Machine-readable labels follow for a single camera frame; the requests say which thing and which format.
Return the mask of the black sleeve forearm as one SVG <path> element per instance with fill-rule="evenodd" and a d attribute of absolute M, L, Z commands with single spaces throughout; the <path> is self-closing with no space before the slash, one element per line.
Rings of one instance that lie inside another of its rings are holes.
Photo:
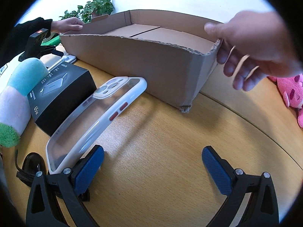
<path fill-rule="evenodd" d="M 42 17 L 17 24 L 5 39 L 1 39 L 1 67 L 25 50 L 28 38 L 33 33 L 40 29 L 47 29 L 49 36 L 51 24 L 52 19 L 43 19 Z"/>

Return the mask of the person's left hand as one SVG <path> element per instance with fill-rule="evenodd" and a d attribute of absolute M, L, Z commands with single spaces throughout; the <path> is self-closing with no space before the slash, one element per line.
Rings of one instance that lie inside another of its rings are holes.
<path fill-rule="evenodd" d="M 76 17 L 70 17 L 61 21 L 52 21 L 51 32 L 66 33 L 68 31 L 80 31 L 84 26 L 84 22 Z"/>

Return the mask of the person's right hand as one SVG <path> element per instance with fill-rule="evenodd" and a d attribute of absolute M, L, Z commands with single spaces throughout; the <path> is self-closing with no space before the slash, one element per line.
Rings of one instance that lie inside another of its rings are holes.
<path fill-rule="evenodd" d="M 234 77 L 235 90 L 250 91 L 267 76 L 302 73 L 290 32 L 275 11 L 241 11 L 225 24 L 205 24 L 204 30 L 222 40 L 217 62 L 225 76 Z"/>

